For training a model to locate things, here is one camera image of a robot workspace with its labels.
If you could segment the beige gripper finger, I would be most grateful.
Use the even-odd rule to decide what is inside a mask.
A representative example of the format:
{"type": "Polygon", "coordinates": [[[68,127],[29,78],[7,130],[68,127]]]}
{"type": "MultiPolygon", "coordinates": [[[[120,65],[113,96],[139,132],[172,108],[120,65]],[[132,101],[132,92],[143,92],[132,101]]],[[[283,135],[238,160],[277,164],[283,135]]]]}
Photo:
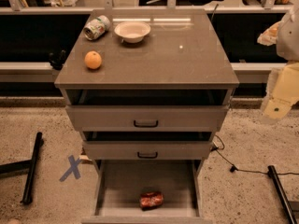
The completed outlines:
{"type": "Polygon", "coordinates": [[[267,28],[259,35],[257,42],[264,46],[271,46],[277,43],[279,21],[267,28]]]}
{"type": "Polygon", "coordinates": [[[274,68],[268,77],[261,104],[261,122],[273,124],[283,119],[299,101],[299,63],[287,62],[274,68]]]}

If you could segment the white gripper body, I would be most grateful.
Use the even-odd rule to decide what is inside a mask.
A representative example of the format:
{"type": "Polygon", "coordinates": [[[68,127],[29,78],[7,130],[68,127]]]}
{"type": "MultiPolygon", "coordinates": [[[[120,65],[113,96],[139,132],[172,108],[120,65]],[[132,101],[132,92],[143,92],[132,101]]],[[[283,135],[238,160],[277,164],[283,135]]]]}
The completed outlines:
{"type": "Polygon", "coordinates": [[[299,6],[293,6],[278,26],[277,55],[287,61],[299,61],[299,6]]]}

